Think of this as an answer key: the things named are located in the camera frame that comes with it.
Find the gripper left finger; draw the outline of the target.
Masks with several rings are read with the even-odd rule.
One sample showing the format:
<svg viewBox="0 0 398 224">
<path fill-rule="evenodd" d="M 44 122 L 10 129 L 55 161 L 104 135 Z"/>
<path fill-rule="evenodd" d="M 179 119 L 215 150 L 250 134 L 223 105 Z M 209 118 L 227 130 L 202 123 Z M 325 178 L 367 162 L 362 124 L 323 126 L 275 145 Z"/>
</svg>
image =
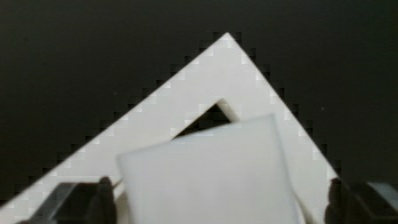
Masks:
<svg viewBox="0 0 398 224">
<path fill-rule="evenodd" d="M 35 213 L 16 224 L 115 224 L 110 178 L 60 183 Z"/>
</svg>

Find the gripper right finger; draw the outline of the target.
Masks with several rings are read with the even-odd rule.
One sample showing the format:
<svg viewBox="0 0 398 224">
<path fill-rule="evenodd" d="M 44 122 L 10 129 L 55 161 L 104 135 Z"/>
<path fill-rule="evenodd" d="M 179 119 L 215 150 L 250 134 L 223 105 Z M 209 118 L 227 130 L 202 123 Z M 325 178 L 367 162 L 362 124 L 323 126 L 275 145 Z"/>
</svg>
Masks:
<svg viewBox="0 0 398 224">
<path fill-rule="evenodd" d="M 398 224 L 398 185 L 330 181 L 325 224 Z"/>
</svg>

